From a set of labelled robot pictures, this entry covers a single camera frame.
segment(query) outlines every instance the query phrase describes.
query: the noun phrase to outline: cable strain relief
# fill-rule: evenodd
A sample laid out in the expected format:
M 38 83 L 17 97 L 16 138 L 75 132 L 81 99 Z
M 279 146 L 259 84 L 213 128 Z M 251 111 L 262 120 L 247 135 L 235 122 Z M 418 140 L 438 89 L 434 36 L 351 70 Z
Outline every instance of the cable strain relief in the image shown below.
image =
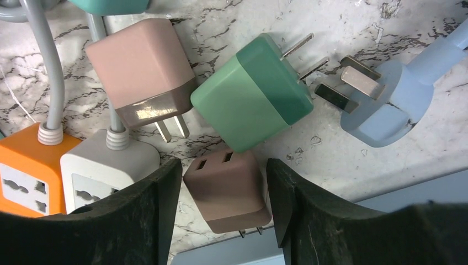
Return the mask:
M 129 130 L 125 128 L 123 132 L 114 132 L 109 127 L 107 129 L 107 137 L 105 139 L 107 147 L 111 150 L 124 150 L 130 144 Z
M 43 145 L 59 145 L 63 141 L 63 126 L 51 130 L 47 129 L 46 123 L 39 125 L 38 141 Z

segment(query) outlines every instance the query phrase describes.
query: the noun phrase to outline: brown power adapter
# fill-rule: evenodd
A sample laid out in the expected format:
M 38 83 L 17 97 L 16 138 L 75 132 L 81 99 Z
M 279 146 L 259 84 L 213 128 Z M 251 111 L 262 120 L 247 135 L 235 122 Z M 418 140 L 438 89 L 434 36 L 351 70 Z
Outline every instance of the brown power adapter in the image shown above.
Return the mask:
M 251 151 L 229 149 L 199 157 L 184 183 L 214 233 L 261 227 L 272 219 L 267 181 Z
M 163 120 L 175 117 L 188 137 L 182 114 L 192 108 L 197 83 L 168 19 L 137 22 L 89 45 L 86 54 L 126 127 L 156 123 L 169 142 Z

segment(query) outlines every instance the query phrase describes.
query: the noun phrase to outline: gray cable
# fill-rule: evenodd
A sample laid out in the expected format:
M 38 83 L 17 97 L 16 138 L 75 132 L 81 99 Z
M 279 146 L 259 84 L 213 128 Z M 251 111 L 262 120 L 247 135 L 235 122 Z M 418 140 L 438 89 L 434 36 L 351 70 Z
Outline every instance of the gray cable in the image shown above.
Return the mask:
M 60 0 L 41 0 L 45 10 L 54 7 Z M 0 20 L 13 23 L 28 22 L 26 11 L 20 6 L 19 0 L 0 0 Z
M 86 14 L 86 18 L 88 20 L 89 30 L 91 31 L 91 38 L 93 42 L 98 40 L 102 40 L 107 36 L 105 31 L 105 25 L 103 17 L 98 15 Z M 109 111 L 110 111 L 110 128 L 112 131 L 116 133 L 123 133 L 125 131 L 125 126 L 120 120 L 120 117 L 115 112 L 110 99 L 107 99 L 109 103 Z
M 38 0 L 20 0 L 20 2 L 28 18 L 29 25 L 33 29 L 49 75 L 50 107 L 46 128 L 56 130 L 62 125 L 63 102 L 65 101 L 65 82 L 59 53 L 57 47 L 55 47 L 54 38 L 41 2 Z

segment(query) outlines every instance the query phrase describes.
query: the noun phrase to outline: teal object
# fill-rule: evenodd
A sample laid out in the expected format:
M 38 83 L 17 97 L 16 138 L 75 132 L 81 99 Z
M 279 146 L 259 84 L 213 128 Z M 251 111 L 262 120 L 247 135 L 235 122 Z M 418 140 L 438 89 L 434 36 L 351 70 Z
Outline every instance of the teal object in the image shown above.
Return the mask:
M 299 80 L 268 34 L 261 34 L 195 92 L 196 110 L 234 152 L 245 152 L 313 110 Z
M 69 0 L 93 15 L 130 15 L 143 13 L 150 0 Z

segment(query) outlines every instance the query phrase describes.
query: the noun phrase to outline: orange extension socket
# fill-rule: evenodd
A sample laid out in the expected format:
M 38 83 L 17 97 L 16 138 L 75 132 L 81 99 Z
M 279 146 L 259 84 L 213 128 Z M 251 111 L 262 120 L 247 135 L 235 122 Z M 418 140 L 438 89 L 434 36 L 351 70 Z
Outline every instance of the orange extension socket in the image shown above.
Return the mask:
M 41 144 L 39 125 L 0 141 L 0 211 L 26 217 L 66 214 L 60 157 L 81 140 L 64 134 L 58 145 Z

